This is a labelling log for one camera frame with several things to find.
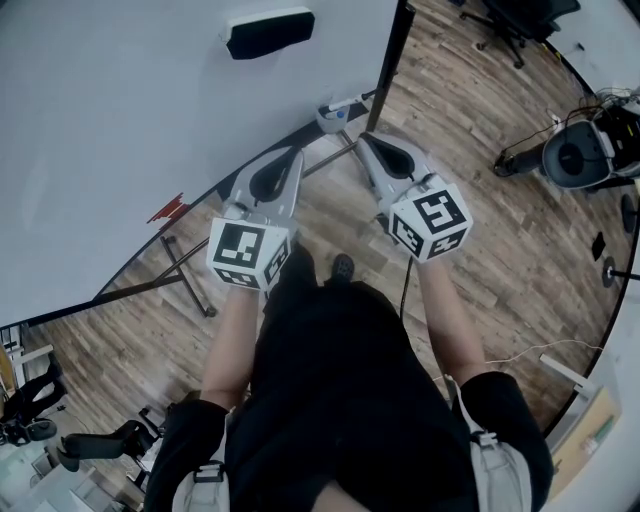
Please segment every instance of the person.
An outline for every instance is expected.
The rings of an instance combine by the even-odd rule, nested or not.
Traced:
[[[436,359],[471,417],[524,456],[537,512],[553,475],[544,437],[516,381],[485,364],[445,264],[417,267]],[[392,304],[353,274],[353,261],[340,255],[318,286],[313,259],[298,245],[257,343],[258,292],[229,290],[200,398],[167,419],[146,512],[172,510],[183,479],[219,448],[234,408],[224,460],[234,512],[478,510],[458,399],[452,410]]]
[[[52,407],[67,394],[67,390],[60,382],[62,368],[53,354],[49,354],[49,367],[47,372],[40,377],[31,379],[18,389],[15,394],[4,404],[4,414],[0,423],[16,420],[21,425],[27,426],[43,411]],[[36,396],[47,386],[53,384],[53,391],[36,400]]]

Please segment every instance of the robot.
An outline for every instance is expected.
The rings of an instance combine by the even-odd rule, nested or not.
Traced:
[[[364,133],[356,145],[378,199],[379,220],[422,263],[466,240],[473,219],[458,188],[432,172],[408,142]],[[296,148],[271,151],[240,171],[223,217],[211,227],[208,268],[223,282],[268,294],[291,254],[293,219],[304,168]]]

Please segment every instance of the strap buckle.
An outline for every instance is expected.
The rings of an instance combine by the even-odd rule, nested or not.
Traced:
[[[193,474],[193,481],[197,484],[220,483],[224,481],[224,463],[211,460],[200,466]]]
[[[482,448],[498,444],[498,436],[494,432],[476,432],[475,434],[472,434],[471,437],[473,441],[479,444]]]

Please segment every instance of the wooden floor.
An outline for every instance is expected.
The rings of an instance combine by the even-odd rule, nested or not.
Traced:
[[[602,231],[606,254],[626,264],[631,240],[621,227],[620,190],[587,197],[555,189],[537,175],[504,180],[490,170],[502,148],[550,124],[549,112],[565,116],[577,107],[581,93],[575,79],[535,45],[523,51],[526,67],[515,70],[501,44],[484,52],[475,49],[484,29],[460,20],[452,4],[413,3],[415,26],[380,128],[421,146],[430,165],[457,183],[469,204],[475,228],[450,266],[487,358],[509,359],[529,347],[565,339],[598,345],[620,289],[602,287],[602,262],[593,261],[591,244]],[[481,12],[479,4],[470,2],[469,9]],[[350,127],[350,134],[355,137],[358,129]],[[305,151],[307,162],[313,164],[341,144],[336,137],[319,141]],[[209,198],[171,230],[182,252],[208,235],[217,204]],[[375,201],[353,155],[302,185],[297,218],[319,279],[327,277],[332,258],[346,252],[356,260],[357,277],[398,304],[408,258],[372,222],[375,214]],[[168,265],[156,242],[115,286],[144,282]],[[221,308],[225,289],[205,269],[204,253],[185,270],[199,295]],[[405,323],[421,362],[438,376],[415,276]],[[25,343],[56,347],[66,372],[69,412],[82,420],[81,430],[104,433],[146,404],[160,411],[197,388],[218,325],[218,319],[201,318],[177,284],[34,328]],[[495,367],[517,378],[544,428],[571,386],[541,368],[541,352]],[[577,344],[557,345],[546,353],[578,373],[593,356]],[[122,481],[122,463],[100,467],[114,482]]]

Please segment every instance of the white cube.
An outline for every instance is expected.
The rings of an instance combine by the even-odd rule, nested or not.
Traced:
[[[389,232],[419,263],[460,247],[473,219],[455,185],[436,188],[391,206]]]
[[[269,292],[290,254],[291,237],[286,228],[213,220],[207,267],[227,284]]]

